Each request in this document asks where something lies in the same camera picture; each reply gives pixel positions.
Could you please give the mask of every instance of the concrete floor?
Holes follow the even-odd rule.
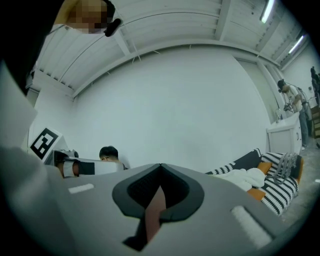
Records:
[[[308,215],[320,195],[320,183],[315,182],[315,179],[320,179],[320,149],[317,148],[315,139],[309,138],[308,147],[300,153],[300,156],[303,157],[304,164],[298,196],[281,215],[288,226]]]

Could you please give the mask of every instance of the fluorescent light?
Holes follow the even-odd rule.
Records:
[[[272,10],[272,7],[274,6],[274,3],[275,3],[275,0],[269,0],[268,1],[267,6],[266,6],[266,8],[264,10],[264,14],[263,14],[263,16],[261,18],[261,21],[263,23],[267,22],[267,19],[268,19],[270,13],[271,13],[271,10]]]
[[[300,37],[300,39],[298,40],[298,42],[296,42],[296,44],[294,45],[294,47],[291,48],[291,50],[289,51],[289,54],[293,52],[293,50],[298,46],[298,44],[300,44],[300,42],[302,41],[302,39],[304,39],[304,35]]]

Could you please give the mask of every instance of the white ceiling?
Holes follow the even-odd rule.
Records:
[[[281,65],[302,29],[278,0],[266,24],[260,21],[264,0],[112,2],[115,18],[123,19],[112,37],[62,26],[45,40],[37,68],[71,88],[73,96],[121,63],[171,46],[234,47]]]

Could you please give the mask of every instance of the white towel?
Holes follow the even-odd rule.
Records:
[[[263,187],[266,177],[265,174],[258,168],[251,168],[249,170],[231,170],[225,174],[217,174],[211,176],[232,182],[244,191],[248,191],[252,187]]]

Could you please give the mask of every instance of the white cabinet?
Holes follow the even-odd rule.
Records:
[[[299,113],[274,122],[267,130],[270,151],[273,153],[297,153],[302,147]]]

